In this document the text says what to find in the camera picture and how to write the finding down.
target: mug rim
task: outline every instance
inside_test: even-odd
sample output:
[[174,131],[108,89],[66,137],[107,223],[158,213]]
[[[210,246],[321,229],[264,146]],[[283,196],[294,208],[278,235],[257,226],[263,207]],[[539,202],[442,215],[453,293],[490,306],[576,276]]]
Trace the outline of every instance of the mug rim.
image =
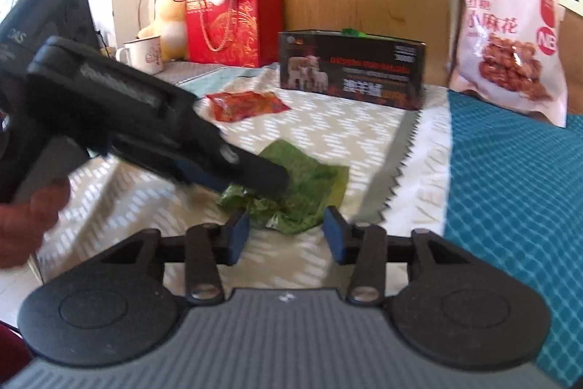
[[143,42],[144,40],[152,40],[154,38],[160,38],[161,35],[154,35],[151,37],[144,37],[144,38],[136,38],[135,40],[130,40],[129,42],[124,42],[124,45],[128,45],[130,43],[138,43],[138,42]]

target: red clothing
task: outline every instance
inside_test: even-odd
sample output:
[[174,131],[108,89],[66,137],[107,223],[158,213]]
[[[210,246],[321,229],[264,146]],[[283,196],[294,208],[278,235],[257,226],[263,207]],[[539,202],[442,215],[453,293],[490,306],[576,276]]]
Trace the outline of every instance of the red clothing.
[[30,360],[22,338],[0,323],[0,384],[15,376]]

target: pink snack bag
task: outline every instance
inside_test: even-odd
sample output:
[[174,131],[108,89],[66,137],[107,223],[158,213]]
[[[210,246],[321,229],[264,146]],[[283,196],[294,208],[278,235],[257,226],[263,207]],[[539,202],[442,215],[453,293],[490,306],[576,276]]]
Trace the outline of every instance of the pink snack bag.
[[465,0],[450,88],[565,127],[567,82],[556,0]]

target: red circle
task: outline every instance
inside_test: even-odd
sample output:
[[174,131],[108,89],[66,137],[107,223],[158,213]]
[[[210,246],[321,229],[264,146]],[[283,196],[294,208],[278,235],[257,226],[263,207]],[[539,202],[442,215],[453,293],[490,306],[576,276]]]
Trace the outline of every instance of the red circle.
[[536,32],[536,43],[545,55],[553,55],[557,51],[557,37],[553,29],[543,26]]

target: human hand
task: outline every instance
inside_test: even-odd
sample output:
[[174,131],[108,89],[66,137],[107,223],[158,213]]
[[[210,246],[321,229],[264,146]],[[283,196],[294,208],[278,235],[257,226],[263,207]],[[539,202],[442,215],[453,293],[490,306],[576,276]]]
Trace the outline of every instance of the human hand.
[[0,269],[24,265],[56,225],[71,197],[69,179],[37,191],[28,203],[0,205]]

